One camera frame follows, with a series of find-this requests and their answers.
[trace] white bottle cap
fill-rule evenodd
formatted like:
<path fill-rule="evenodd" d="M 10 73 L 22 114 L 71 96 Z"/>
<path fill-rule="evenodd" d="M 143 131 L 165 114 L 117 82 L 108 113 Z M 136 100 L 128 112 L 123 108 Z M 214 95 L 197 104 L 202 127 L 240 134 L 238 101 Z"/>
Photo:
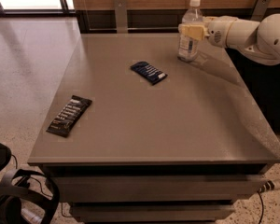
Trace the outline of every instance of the white bottle cap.
<path fill-rule="evenodd" d="M 198 7 L 200 5 L 200 0 L 190 0 L 189 5 L 191 7 Z"/>

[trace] table drawer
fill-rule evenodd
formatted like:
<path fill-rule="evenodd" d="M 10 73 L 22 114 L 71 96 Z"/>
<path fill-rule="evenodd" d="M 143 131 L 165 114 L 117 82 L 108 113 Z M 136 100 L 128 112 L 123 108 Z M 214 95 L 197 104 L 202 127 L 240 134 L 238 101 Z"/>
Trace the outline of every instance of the table drawer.
<path fill-rule="evenodd" d="M 81 222 L 215 221 L 234 211 L 231 205 L 85 205 L 71 214 Z"/>
<path fill-rule="evenodd" d="M 260 175 L 54 177 L 64 203 L 237 200 L 250 197 Z"/>

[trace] speckled floor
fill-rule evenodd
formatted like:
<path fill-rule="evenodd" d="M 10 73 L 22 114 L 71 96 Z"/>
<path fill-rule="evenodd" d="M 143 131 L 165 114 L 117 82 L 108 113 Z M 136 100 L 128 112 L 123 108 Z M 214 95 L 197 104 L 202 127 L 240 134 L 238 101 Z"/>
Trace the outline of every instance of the speckled floor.
<path fill-rule="evenodd" d="M 75 18 L 0 18 L 0 142 L 11 148 L 22 168 L 29 168 L 28 156 L 79 36 Z M 5 170 L 14 166 L 12 160 Z M 280 164 L 265 176 L 279 179 Z M 261 223 L 279 224 L 280 190 L 262 196 Z M 257 194 L 234 206 L 236 212 L 218 224 L 259 223 Z M 67 205 L 63 212 L 69 215 Z M 52 223 L 76 223 L 62 216 L 61 207 L 55 216 Z"/>

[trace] black headphones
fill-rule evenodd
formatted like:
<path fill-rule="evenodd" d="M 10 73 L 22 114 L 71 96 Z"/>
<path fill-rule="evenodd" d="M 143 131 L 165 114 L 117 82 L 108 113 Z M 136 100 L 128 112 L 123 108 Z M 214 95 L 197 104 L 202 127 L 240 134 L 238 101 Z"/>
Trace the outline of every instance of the black headphones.
<path fill-rule="evenodd" d="M 47 181 L 50 184 L 50 191 L 52 192 L 52 198 L 51 200 L 40 193 L 27 189 L 25 187 L 15 186 L 12 184 L 13 179 L 17 177 L 29 177 L 31 175 L 38 175 L 43 176 L 47 179 Z M 41 221 L 41 224 L 48 224 L 51 222 L 51 220 L 54 217 L 55 211 L 58 206 L 60 198 L 60 193 L 58 190 L 58 187 L 56 184 L 47 176 L 36 172 L 36 171 L 30 171 L 30 170 L 22 170 L 22 169 L 13 169 L 7 171 L 1 182 L 0 182 L 0 224 L 18 224 L 18 223 L 27 223 L 23 220 L 23 217 L 21 217 L 21 200 L 24 199 L 26 201 L 29 201 L 31 203 L 34 203 L 41 207 L 44 211 L 44 217 Z M 8 221 L 5 217 L 7 214 L 5 214 L 5 203 L 9 199 L 10 202 L 13 202 L 14 206 L 19 206 L 20 209 L 13 208 L 13 212 L 17 212 L 17 216 L 20 217 L 21 221 L 17 221 L 15 219 Z"/>

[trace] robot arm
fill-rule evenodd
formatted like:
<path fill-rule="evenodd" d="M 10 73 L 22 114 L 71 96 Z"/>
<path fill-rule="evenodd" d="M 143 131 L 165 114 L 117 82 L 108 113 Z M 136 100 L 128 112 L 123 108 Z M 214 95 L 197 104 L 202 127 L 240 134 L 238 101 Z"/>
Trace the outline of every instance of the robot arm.
<path fill-rule="evenodd" d="M 209 18 L 204 26 L 193 27 L 192 29 L 182 24 L 179 26 L 179 32 L 198 40 L 207 36 L 212 45 L 237 49 L 257 63 L 280 63 L 280 14 L 271 15 L 262 22 L 229 16 Z"/>

